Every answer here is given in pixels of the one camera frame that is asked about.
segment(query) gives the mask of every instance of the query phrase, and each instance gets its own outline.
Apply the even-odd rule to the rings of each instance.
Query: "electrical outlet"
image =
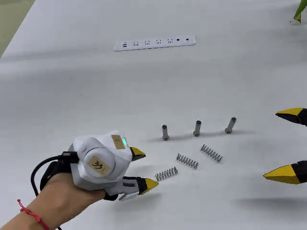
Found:
[[[145,38],[116,42],[114,51],[152,49],[173,46],[191,46],[196,44],[195,36],[173,36],[168,38]]]

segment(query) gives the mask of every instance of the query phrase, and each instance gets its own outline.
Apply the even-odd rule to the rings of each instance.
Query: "red string bracelet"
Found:
[[[44,230],[50,230],[50,229],[48,228],[47,224],[45,224],[45,223],[42,221],[42,219],[41,219],[37,214],[31,212],[30,210],[28,210],[27,208],[25,208],[25,207],[22,205],[20,199],[18,199],[17,202],[19,203],[19,205],[20,205],[20,207],[21,207],[21,209],[20,209],[21,212],[25,212],[26,214],[28,214],[28,215],[30,215],[30,216],[33,216],[33,217],[37,220],[37,222],[44,228]]]

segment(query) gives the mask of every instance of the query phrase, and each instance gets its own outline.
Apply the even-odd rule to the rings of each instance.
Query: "coil spring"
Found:
[[[164,180],[168,177],[171,177],[177,174],[178,174],[178,170],[176,169],[176,167],[173,167],[170,169],[166,169],[163,172],[157,173],[155,177],[157,178],[157,181],[161,181],[161,180]]]
[[[181,154],[178,153],[177,155],[177,161],[180,161],[188,166],[191,166],[192,168],[194,169],[197,169],[197,166],[198,166],[198,162],[196,161],[193,161],[192,159],[186,157],[186,156],[183,156]]]
[[[223,158],[221,155],[219,155],[217,152],[213,151],[211,148],[209,148],[207,145],[203,145],[201,147],[201,151],[205,152],[207,155],[212,157],[217,162],[220,162]]]

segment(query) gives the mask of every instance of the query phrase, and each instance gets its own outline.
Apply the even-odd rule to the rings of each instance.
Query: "metal pin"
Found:
[[[200,130],[201,130],[201,121],[197,121],[196,122],[196,126],[195,126],[195,131],[193,132],[193,135],[195,137],[198,137],[201,134]]]
[[[232,133],[232,128],[234,127],[235,123],[236,123],[236,118],[235,118],[235,117],[232,117],[232,118],[230,119],[230,122],[229,122],[229,124],[228,124],[228,127],[225,129],[225,133],[226,133],[226,134],[231,134],[231,133]]]
[[[166,125],[162,125],[162,132],[163,132],[162,139],[163,140],[168,140],[169,136],[167,134],[167,126]]]

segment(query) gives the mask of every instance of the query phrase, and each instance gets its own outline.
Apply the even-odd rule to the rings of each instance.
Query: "human hand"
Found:
[[[86,191],[74,185],[72,175],[59,173],[46,184],[27,207],[36,213],[51,230],[73,219],[91,204],[104,199],[104,190]]]

